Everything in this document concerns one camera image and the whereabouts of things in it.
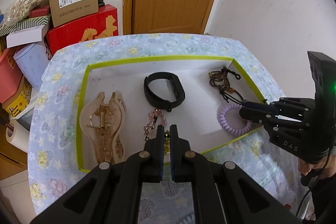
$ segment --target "toilet paper roll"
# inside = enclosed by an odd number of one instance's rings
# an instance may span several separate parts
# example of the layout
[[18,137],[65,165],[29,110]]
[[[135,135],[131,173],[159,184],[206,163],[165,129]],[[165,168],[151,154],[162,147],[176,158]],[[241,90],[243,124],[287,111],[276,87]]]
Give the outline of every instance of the toilet paper roll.
[[14,132],[9,128],[6,129],[7,142],[14,145],[23,152],[28,153],[29,131],[20,125],[15,119],[12,119],[10,124],[12,127],[14,127]]

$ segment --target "black wristband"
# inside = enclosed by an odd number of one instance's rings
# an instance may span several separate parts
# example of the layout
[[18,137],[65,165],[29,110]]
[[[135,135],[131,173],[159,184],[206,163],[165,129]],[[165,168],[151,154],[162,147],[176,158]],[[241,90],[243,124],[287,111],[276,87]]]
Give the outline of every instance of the black wristband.
[[[171,84],[171,88],[175,95],[176,101],[170,102],[168,100],[164,100],[159,96],[155,95],[149,88],[149,83],[156,79],[167,79]],[[145,96],[147,101],[156,108],[167,110],[171,112],[171,110],[180,104],[185,99],[185,93],[182,87],[182,84],[177,77],[177,75],[170,72],[156,72],[149,76],[147,76],[143,82],[143,91],[145,92]]]

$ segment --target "pink bin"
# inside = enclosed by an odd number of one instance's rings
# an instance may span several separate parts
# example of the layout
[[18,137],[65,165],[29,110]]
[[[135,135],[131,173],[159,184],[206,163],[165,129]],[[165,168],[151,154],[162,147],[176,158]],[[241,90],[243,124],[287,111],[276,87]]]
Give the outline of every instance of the pink bin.
[[16,47],[7,48],[0,56],[0,103],[12,97],[19,88],[22,72],[14,61]]

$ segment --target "floral tablecloth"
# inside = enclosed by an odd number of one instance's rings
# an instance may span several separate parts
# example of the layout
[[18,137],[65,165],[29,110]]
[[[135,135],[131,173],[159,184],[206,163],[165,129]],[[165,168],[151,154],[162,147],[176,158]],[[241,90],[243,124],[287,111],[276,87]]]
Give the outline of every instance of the floral tablecloth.
[[[136,34],[82,42],[59,50],[45,70],[34,110],[28,151],[31,197],[37,214],[51,205],[85,174],[77,167],[75,132],[77,105],[88,64],[155,55],[212,55],[237,59],[268,102],[284,93],[263,65],[239,41],[191,34]],[[291,211],[306,189],[301,186],[297,158],[256,132],[212,152],[209,160],[236,162]],[[193,223],[189,183],[176,184],[165,167],[164,181],[144,184],[139,222]]]

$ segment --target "metal bolt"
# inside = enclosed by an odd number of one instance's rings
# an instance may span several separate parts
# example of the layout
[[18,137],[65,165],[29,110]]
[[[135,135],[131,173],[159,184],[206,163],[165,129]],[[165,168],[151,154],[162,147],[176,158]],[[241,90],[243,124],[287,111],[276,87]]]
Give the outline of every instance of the metal bolt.
[[148,158],[150,156],[149,152],[148,151],[141,151],[139,153],[139,157],[140,158]]
[[103,161],[99,164],[99,168],[102,170],[106,170],[110,168],[110,163],[107,161]]
[[227,161],[224,166],[226,167],[226,169],[230,169],[233,170],[234,168],[236,168],[236,165],[234,162],[232,161]]
[[193,158],[193,157],[195,157],[195,152],[194,151],[191,151],[191,150],[189,150],[189,151],[187,151],[186,153],[184,153],[184,155],[187,157],[187,158]]

